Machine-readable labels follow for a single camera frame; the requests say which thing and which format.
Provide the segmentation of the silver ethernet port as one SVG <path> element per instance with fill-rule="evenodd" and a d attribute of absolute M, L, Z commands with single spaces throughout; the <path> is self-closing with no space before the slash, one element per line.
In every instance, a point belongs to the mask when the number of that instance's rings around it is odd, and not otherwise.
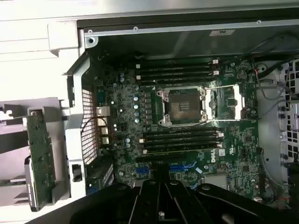
<path fill-rule="evenodd" d="M 111 115 L 110 106 L 96 107 L 96 115 L 100 117 L 108 117 Z"/>

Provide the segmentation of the silver socket cover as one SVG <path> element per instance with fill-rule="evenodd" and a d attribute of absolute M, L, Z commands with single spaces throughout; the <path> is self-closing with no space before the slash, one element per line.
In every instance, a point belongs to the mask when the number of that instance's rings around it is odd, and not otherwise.
<path fill-rule="evenodd" d="M 244 97 L 237 84 L 205 88 L 202 99 L 205 119 L 242 119 Z"/>

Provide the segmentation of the green Dell motherboard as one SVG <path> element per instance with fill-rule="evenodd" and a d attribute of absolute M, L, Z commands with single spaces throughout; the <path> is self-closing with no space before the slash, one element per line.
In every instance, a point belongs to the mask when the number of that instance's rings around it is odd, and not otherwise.
<path fill-rule="evenodd" d="M 219 75 L 216 80 L 205 83 L 177 85 L 141 86 L 137 83 L 136 64 L 175 62 L 209 62 L 219 59 Z M 139 180 L 153 178 L 158 166 L 166 168 L 173 180 L 186 182 L 192 189 L 205 183 L 206 175 L 225 174 L 228 189 L 241 196 L 252 198 L 260 192 L 258 175 L 259 161 L 258 120 L 234 122 L 206 122 L 202 125 L 168 128 L 157 124 L 162 112 L 161 98 L 156 92 L 167 87 L 201 86 L 205 88 L 233 85 L 240 86 L 245 107 L 241 111 L 242 119 L 257 118 L 257 100 L 253 63 L 239 61 L 225 64 L 220 58 L 181 58 L 162 60 L 134 60 L 96 65 L 97 107 L 110 106 L 111 115 L 97 116 L 99 143 L 103 152 L 113 156 L 115 179 L 117 182 L 133 187 Z M 144 149 L 139 139 L 143 133 L 160 130 L 180 130 L 198 126 L 223 128 L 223 148 L 143 155 Z M 170 165 L 196 165 L 184 172 L 170 172 Z M 149 167 L 148 174 L 137 174 L 136 168 Z"/>

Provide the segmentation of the blue expansion slot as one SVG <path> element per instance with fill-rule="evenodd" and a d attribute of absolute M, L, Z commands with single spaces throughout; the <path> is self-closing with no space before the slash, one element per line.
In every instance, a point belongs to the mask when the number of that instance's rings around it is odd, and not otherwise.
<path fill-rule="evenodd" d="M 169 171 L 170 172 L 184 172 L 188 171 L 189 169 L 193 168 L 196 165 L 196 163 L 189 164 L 189 165 L 170 165 L 169 166 Z M 141 168 L 136 168 L 135 172 L 137 174 L 148 174 L 149 173 L 149 167 L 141 167 Z"/>

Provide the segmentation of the open black PC case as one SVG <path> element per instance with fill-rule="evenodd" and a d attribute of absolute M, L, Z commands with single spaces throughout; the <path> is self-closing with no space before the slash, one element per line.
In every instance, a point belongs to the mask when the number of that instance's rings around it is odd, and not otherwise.
<path fill-rule="evenodd" d="M 299 1 L 220 12 L 149 12 L 79 19 L 81 52 L 65 73 L 70 112 L 65 140 L 71 195 L 117 182 L 97 124 L 96 65 L 134 60 L 220 58 L 253 63 L 260 192 L 252 200 L 279 210 L 299 207 Z"/>

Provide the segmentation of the silver chipset heat sink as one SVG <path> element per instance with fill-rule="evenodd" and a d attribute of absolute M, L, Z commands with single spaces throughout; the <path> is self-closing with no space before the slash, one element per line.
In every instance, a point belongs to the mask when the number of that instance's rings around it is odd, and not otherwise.
<path fill-rule="evenodd" d="M 223 189 L 228 189 L 227 178 L 225 174 L 206 175 L 205 183 L 213 184 Z"/>

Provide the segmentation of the CPU socket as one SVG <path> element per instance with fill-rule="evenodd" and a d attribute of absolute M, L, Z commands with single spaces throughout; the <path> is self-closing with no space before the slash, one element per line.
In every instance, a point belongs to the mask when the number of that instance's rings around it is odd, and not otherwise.
<path fill-rule="evenodd" d="M 157 124 L 168 128 L 202 125 L 207 115 L 202 108 L 205 90 L 201 86 L 167 87 L 156 92 L 162 112 Z"/>

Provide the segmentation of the metal socket locking lever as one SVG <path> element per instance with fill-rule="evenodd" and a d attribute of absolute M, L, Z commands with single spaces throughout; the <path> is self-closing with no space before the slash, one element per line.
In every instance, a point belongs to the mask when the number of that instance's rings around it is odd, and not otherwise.
<path fill-rule="evenodd" d="M 249 121 L 249 120 L 259 120 L 259 117 L 253 119 L 208 119 L 206 122 L 240 122 L 240 121 Z"/>

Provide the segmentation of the black RAM slot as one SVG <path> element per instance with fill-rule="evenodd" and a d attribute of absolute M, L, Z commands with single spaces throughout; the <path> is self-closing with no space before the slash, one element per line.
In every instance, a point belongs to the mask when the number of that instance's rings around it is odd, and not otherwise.
<path fill-rule="evenodd" d="M 160 131 L 150 131 L 143 133 L 144 138 L 152 137 L 152 136 L 159 136 L 159 135 L 168 135 L 168 134 L 179 134 L 179 133 L 207 133 L 207 132 L 222 132 L 223 128 L 214 127 L 214 126 L 198 126 L 198 127 L 191 127 L 186 129 L 180 130 L 160 130 Z"/>
<path fill-rule="evenodd" d="M 223 148 L 222 144 L 210 144 L 210 145 L 189 145 L 189 146 L 176 146 L 176 147 L 162 147 L 162 148 L 150 148 L 143 149 L 143 155 L 158 155 L 158 154 L 170 154 L 170 153 L 184 153 L 191 151 L 202 151 Z"/>
<path fill-rule="evenodd" d="M 219 59 L 214 59 L 211 60 L 209 62 L 175 62 L 175 61 L 171 61 L 168 63 L 152 63 L 152 64 L 136 64 L 135 68 L 140 70 L 140 69 L 149 69 L 149 68 L 155 68 L 155 67 L 162 67 L 162 68 L 166 68 L 166 67 L 184 67 L 184 66 L 211 66 L 211 65 L 215 65 L 215 64 L 219 64 Z"/>
<path fill-rule="evenodd" d="M 137 83 L 141 86 L 150 85 L 177 85 L 177 84 L 190 84 L 190 83 L 205 83 L 216 80 L 217 77 L 186 77 L 186 78 L 170 78 L 170 79 L 160 79 L 160 80 L 137 80 Z"/>
<path fill-rule="evenodd" d="M 141 145 L 144 149 L 158 148 L 158 147 L 178 147 L 178 146 L 197 146 L 197 145 L 208 145 L 222 142 L 223 138 L 193 138 L 193 139 L 177 139 L 177 140 L 163 140 L 163 141 L 152 141 L 145 142 Z"/>
<path fill-rule="evenodd" d="M 189 77 L 211 77 L 219 75 L 219 70 L 213 71 L 180 71 L 180 72 L 162 72 L 136 75 L 136 80 L 150 80 L 159 78 L 189 78 Z"/>
<path fill-rule="evenodd" d="M 172 68 L 152 68 L 148 70 L 136 70 L 137 74 L 155 74 L 163 72 L 189 72 L 189 71 L 214 71 L 218 70 L 218 65 L 212 66 L 185 66 L 185 67 L 172 67 Z"/>
<path fill-rule="evenodd" d="M 139 139 L 139 143 L 151 141 L 163 141 L 163 140 L 206 140 L 206 139 L 217 139 L 224 137 L 224 133 L 220 132 L 208 132 L 208 133 L 182 133 L 182 134 L 168 134 L 168 135 L 157 135 L 147 136 Z"/>

